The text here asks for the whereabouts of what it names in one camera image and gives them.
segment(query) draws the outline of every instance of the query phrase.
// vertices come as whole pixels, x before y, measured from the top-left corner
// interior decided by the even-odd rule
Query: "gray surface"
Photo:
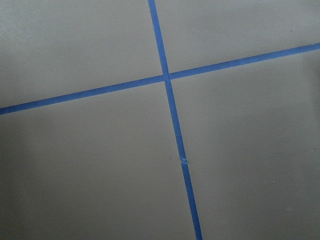
[[[320,51],[172,81],[203,239],[320,239]]]
[[[156,0],[170,72],[320,42],[318,0]]]
[[[146,0],[0,5],[0,107],[161,74]]]
[[[0,116],[0,239],[193,240],[163,83]]]

